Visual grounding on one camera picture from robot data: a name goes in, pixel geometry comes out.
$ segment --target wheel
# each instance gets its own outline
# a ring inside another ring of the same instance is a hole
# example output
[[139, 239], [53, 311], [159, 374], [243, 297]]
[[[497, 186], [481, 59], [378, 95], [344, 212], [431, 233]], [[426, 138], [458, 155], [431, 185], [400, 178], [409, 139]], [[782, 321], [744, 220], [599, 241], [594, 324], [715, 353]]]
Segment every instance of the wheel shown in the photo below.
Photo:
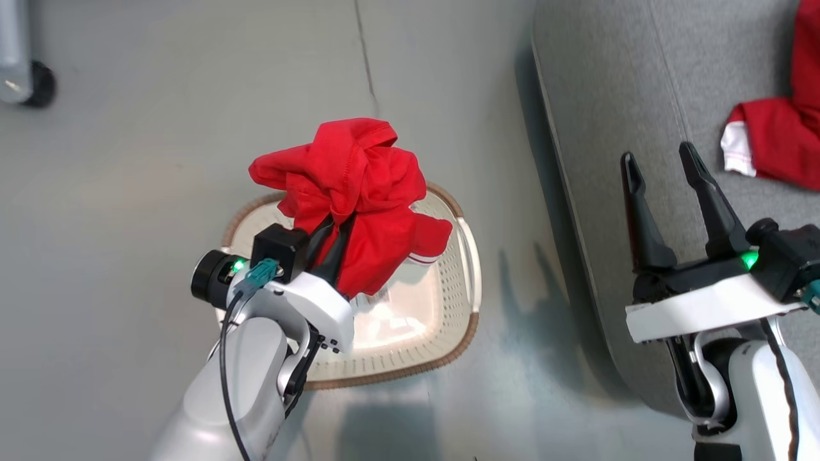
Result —
[[48, 107], [57, 94], [57, 79], [54, 73], [40, 61], [31, 62], [31, 96], [24, 102], [23, 106], [43, 108]]

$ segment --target white laundry basket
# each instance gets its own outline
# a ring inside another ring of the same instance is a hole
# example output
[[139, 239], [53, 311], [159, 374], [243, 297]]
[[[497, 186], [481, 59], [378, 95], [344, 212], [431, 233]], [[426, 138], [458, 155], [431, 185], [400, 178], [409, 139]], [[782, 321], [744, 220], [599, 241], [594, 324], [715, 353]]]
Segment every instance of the white laundry basket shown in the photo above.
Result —
[[[455, 200], [436, 185], [427, 189], [427, 196], [412, 207], [453, 223], [447, 249], [429, 266], [406, 261], [377, 294], [352, 299], [353, 351], [319, 350], [306, 390], [362, 386], [426, 372], [467, 349], [481, 304], [476, 242]], [[293, 219], [276, 206], [284, 196], [266, 195], [240, 210], [222, 240], [223, 250], [249, 258], [259, 231], [275, 222], [292, 227]], [[222, 313], [217, 310], [220, 320]]]

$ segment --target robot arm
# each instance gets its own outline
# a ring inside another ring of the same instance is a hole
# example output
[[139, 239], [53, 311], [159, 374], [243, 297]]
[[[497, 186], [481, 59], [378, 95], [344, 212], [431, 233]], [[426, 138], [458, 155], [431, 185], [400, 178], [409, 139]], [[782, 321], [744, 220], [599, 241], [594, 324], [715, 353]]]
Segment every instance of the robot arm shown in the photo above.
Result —
[[[820, 308], [820, 229], [781, 231], [764, 219], [746, 232], [694, 146], [681, 144], [680, 155], [708, 233], [707, 259], [683, 264], [649, 212], [637, 161], [622, 158], [632, 339], [667, 345], [696, 461], [820, 459], [820, 399], [777, 324]], [[729, 330], [737, 337], [717, 334]]]
[[[226, 309], [223, 322], [228, 325], [223, 327], [228, 334], [214, 349], [225, 350], [227, 394], [239, 437], [223, 400], [220, 360], [212, 353], [163, 428], [152, 461], [241, 460], [240, 443], [250, 459], [263, 459], [298, 402], [317, 351], [352, 348], [350, 303], [333, 287], [349, 238], [348, 223], [325, 261], [315, 264], [330, 228], [327, 221], [307, 236], [273, 225], [257, 235], [250, 261], [217, 250], [200, 260], [191, 291]], [[258, 280], [255, 268], [272, 261], [272, 280]], [[254, 284], [262, 286], [255, 290]]]

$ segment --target gray fabric surface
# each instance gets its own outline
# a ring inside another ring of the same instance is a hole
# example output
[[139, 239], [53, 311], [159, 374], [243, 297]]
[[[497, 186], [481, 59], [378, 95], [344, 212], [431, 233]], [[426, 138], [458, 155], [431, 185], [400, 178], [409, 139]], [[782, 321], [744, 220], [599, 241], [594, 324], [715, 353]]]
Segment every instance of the gray fabric surface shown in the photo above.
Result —
[[[705, 256], [695, 193], [677, 156], [691, 140], [747, 226], [820, 222], [820, 196], [722, 172], [719, 140], [735, 104], [789, 92], [797, 0], [542, 0], [534, 48], [590, 288], [618, 371], [649, 406], [682, 414], [662, 345], [626, 329], [631, 260], [619, 156], [631, 150], [649, 206], [680, 261]], [[820, 382], [820, 317], [784, 319], [788, 345]]]

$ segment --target gray floor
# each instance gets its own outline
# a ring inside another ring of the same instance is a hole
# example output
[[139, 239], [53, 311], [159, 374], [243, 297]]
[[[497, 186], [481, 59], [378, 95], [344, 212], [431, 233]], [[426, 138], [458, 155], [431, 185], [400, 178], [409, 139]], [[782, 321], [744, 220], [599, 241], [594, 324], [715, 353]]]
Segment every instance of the gray floor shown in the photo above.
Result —
[[0, 457], [144, 459], [216, 338], [189, 276], [265, 192], [248, 164], [378, 116], [464, 208], [481, 326], [449, 367], [305, 395], [271, 458], [691, 459], [688, 424], [615, 377], [585, 301], [532, 3], [34, 2], [61, 93], [0, 107]]

